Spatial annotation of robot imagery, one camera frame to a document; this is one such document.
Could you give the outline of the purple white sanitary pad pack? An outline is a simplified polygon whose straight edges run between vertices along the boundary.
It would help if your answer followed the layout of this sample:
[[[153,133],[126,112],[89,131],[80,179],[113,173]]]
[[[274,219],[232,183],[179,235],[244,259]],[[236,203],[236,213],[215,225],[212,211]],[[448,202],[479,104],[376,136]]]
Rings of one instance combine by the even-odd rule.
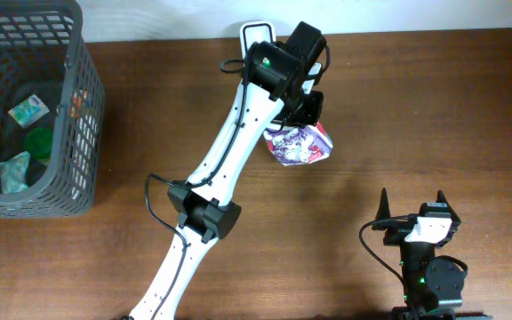
[[[328,158],[333,143],[324,127],[285,127],[280,132],[265,130],[263,138],[271,154],[284,166],[312,164]]]

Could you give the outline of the green lid jar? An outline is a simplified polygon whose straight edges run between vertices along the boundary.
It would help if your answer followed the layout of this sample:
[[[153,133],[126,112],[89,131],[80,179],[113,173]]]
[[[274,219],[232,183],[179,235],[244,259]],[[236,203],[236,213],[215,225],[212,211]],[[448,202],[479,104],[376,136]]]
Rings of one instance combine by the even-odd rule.
[[[39,127],[27,133],[24,149],[40,164],[49,166],[52,154],[53,130]]]

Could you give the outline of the small teal tissue packet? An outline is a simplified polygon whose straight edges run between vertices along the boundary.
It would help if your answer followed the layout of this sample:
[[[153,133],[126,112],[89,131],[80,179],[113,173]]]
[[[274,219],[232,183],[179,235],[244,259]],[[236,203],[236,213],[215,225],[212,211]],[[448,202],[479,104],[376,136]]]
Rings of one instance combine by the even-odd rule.
[[[38,96],[31,94],[10,109],[8,114],[21,128],[26,129],[49,112],[46,104]]]

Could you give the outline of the teal wet wipes pack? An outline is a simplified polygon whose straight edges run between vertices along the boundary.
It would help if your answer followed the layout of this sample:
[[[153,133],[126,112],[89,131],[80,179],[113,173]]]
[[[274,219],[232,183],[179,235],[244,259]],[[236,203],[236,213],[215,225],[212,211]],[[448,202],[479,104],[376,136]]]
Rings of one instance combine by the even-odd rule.
[[[3,194],[18,193],[28,188],[26,174],[29,162],[29,152],[23,151],[0,163],[0,180]]]

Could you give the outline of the orange small box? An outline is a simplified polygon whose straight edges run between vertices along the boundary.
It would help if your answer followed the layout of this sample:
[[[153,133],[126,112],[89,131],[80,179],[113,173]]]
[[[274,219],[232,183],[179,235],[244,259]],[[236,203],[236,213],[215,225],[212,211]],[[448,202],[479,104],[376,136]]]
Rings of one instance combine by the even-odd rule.
[[[70,115],[75,118],[75,120],[78,120],[84,113],[84,105],[87,101],[87,97],[88,91],[86,90],[80,89],[73,92]]]

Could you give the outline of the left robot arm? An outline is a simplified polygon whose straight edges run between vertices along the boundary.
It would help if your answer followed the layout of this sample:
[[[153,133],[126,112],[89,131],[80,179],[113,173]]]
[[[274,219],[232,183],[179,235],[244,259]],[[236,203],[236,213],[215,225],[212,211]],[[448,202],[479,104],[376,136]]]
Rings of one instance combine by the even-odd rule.
[[[258,140],[284,165],[312,164],[328,157],[332,141],[319,123],[324,96],[315,90],[330,64],[321,31],[300,22],[289,38],[276,40],[265,21],[240,30],[242,80],[228,117],[207,155],[185,180],[169,182],[178,213],[171,246],[131,319],[173,319],[202,259],[235,226],[241,207],[232,196]]]

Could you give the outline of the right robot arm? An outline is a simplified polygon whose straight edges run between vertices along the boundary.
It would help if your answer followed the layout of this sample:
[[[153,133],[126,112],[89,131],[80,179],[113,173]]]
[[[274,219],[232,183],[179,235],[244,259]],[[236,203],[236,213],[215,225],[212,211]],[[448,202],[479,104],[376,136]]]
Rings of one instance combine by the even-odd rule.
[[[381,191],[374,220],[359,230],[359,241],[368,253],[398,278],[404,295],[403,307],[394,307],[392,319],[489,319],[480,312],[458,313],[462,306],[462,290],[468,275],[468,265],[448,255],[437,255],[458,231],[461,219],[438,191],[436,200],[426,202],[416,213],[393,216],[388,193]],[[384,233],[383,244],[400,250],[400,271],[390,267],[366,244],[367,228]]]

